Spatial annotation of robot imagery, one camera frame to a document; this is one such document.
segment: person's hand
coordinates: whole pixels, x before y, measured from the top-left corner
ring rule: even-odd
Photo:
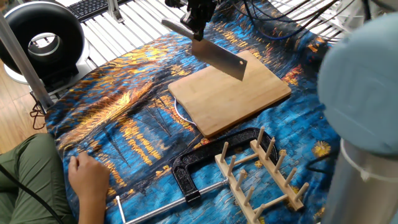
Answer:
[[[103,203],[109,187],[109,169],[82,152],[69,163],[69,182],[80,204]]]

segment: wooden peg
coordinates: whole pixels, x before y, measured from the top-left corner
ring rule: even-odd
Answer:
[[[286,156],[286,154],[284,154],[284,153],[282,153],[280,155],[280,158],[279,158],[279,160],[278,160],[278,162],[277,162],[277,164],[275,166],[274,173],[278,173],[278,170],[279,170],[280,166],[282,165],[282,163],[283,163],[283,161],[285,159],[285,156]]]
[[[280,196],[280,197],[277,198],[277,199],[273,199],[272,201],[270,201],[270,202],[268,202],[268,203],[265,204],[265,208],[269,208],[269,207],[271,207],[271,206],[273,206],[273,205],[275,205],[275,204],[277,204],[277,203],[279,203],[279,202],[281,202],[281,201],[283,201],[283,200],[285,200],[285,199],[287,199],[287,198],[288,198],[287,195],[282,195],[282,196]],[[254,209],[254,213],[256,213],[259,209],[260,209],[260,208]]]
[[[297,168],[294,167],[292,169],[292,171],[290,172],[290,174],[287,176],[286,178],[286,182],[285,182],[285,187],[287,187],[290,184],[290,181],[292,181],[294,174],[297,172]]]
[[[233,156],[232,156],[232,159],[231,159],[231,163],[229,164],[229,169],[228,169],[227,175],[231,175],[232,169],[233,169],[234,166],[235,166],[235,159],[236,159],[236,156],[233,155]]]
[[[235,190],[239,190],[241,188],[241,184],[242,184],[242,181],[244,179],[244,175],[245,174],[246,174],[246,171],[244,169],[241,170],[241,175],[239,175],[239,180],[238,180],[238,183],[235,186]]]
[[[295,201],[297,201],[297,200],[301,197],[301,195],[304,194],[304,192],[307,190],[307,188],[308,188],[309,185],[310,185],[309,183],[305,183],[305,184],[303,185],[303,187],[301,187],[301,189],[298,191],[296,197],[294,197],[294,200],[295,200]]]
[[[226,154],[226,149],[228,148],[228,142],[224,142],[224,148],[223,148],[223,153],[221,154],[221,162],[224,162],[225,159],[225,154]]]
[[[256,222],[256,220],[259,219],[259,217],[260,217],[262,211],[264,211],[264,209],[266,209],[265,204],[262,204],[259,208],[256,209],[257,212],[256,212],[256,214],[254,214],[253,222]]]
[[[253,158],[256,158],[256,157],[258,157],[258,156],[259,156],[258,153],[254,153],[253,155],[247,156],[247,157],[245,157],[245,158],[243,158],[243,159],[240,159],[240,160],[236,161],[236,162],[235,162],[235,165],[241,164],[242,162],[249,161],[249,160],[251,160],[251,159],[253,159]]]
[[[261,143],[262,135],[264,134],[264,130],[265,130],[265,127],[262,126],[260,129],[259,137],[257,138],[256,148],[260,147],[260,143]]]
[[[251,198],[251,195],[253,194],[253,192],[254,192],[254,187],[251,186],[250,189],[249,189],[248,196],[246,196],[246,198],[244,199],[244,203],[243,203],[244,206],[248,205],[248,203],[250,201],[250,198]]]
[[[274,147],[275,144],[275,138],[272,137],[271,142],[269,143],[267,152],[266,152],[266,160],[268,160],[269,156],[271,155],[272,152],[272,148]]]

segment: wooden floor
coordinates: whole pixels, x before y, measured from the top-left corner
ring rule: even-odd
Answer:
[[[35,133],[46,133],[46,128],[34,130],[33,118],[29,116],[35,101],[29,87],[11,80],[0,61],[0,154],[7,152]],[[36,127],[44,124],[39,117]]]

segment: black keyboard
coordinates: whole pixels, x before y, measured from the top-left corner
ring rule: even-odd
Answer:
[[[118,0],[118,4],[130,0]],[[82,0],[67,7],[69,11],[80,21],[84,22],[108,10],[106,0]]]

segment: bamboo cutting board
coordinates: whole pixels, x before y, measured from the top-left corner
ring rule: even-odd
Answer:
[[[248,50],[243,81],[209,66],[169,84],[169,91],[206,137],[290,95],[292,90]]]

